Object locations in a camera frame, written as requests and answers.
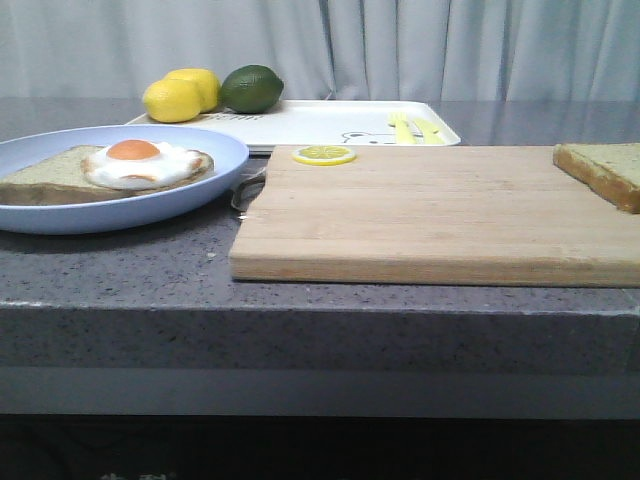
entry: bread crust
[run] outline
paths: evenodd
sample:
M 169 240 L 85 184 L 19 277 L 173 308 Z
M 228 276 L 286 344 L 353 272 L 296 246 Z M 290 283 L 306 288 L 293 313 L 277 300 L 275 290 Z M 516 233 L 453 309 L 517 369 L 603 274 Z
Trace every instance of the bread crust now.
M 607 168 L 597 158 L 576 152 L 572 144 L 560 144 L 554 148 L 553 163 L 618 209 L 640 213 L 640 185 Z

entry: lemon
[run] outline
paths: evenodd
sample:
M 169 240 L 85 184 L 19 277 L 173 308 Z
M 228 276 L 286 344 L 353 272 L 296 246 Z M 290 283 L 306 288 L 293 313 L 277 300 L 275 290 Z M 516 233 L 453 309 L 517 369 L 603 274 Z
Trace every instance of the lemon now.
M 284 82 L 269 67 L 246 65 L 231 72 L 220 87 L 220 102 L 237 113 L 263 113 L 282 94 Z
M 163 123 L 186 122 L 202 110 L 196 83 L 176 78 L 163 78 L 149 85 L 142 103 L 151 118 Z
M 202 111 L 200 113 L 210 112 L 218 105 L 220 80 L 211 70 L 206 68 L 180 68 L 171 70 L 164 78 L 177 78 L 195 82 L 202 96 Z
M 293 152 L 293 159 L 308 165 L 340 165 L 355 160 L 356 153 L 339 145 L 312 145 L 298 148 Z

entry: yellow lemon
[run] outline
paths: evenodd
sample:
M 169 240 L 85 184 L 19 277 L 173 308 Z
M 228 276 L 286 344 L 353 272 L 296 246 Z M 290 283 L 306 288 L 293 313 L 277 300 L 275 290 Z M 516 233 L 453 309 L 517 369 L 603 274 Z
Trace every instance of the yellow lemon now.
M 340 165 L 355 158 L 356 153 L 353 150 L 339 145 L 312 145 L 293 152 L 294 160 L 308 165 Z
M 186 122 L 202 110 L 196 83 L 175 78 L 163 78 L 149 85 L 142 103 L 151 118 L 163 123 Z
M 164 78 L 177 78 L 195 82 L 202 96 L 202 112 L 209 112 L 218 105 L 220 80 L 211 70 L 206 68 L 180 68 L 170 71 Z

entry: bread on cutting board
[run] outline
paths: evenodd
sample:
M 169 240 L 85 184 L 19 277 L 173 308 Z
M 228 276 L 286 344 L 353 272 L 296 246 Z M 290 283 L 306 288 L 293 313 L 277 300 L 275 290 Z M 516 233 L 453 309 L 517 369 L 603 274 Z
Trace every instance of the bread on cutting board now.
M 83 174 L 83 159 L 102 148 L 104 147 L 77 145 L 0 178 L 0 204 L 66 205 L 139 196 L 192 183 L 213 165 L 213 159 L 209 155 L 199 152 L 202 167 L 188 179 L 169 187 L 118 190 L 90 183 Z
M 640 143 L 559 144 L 553 163 L 618 209 L 640 213 Z

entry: green lime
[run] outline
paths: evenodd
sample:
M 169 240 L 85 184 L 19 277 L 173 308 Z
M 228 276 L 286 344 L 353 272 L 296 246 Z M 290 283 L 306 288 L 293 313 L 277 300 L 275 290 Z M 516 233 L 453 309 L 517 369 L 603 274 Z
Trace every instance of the green lime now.
M 284 82 L 264 65 L 246 65 L 231 72 L 220 87 L 220 102 L 237 113 L 263 113 L 282 94 Z

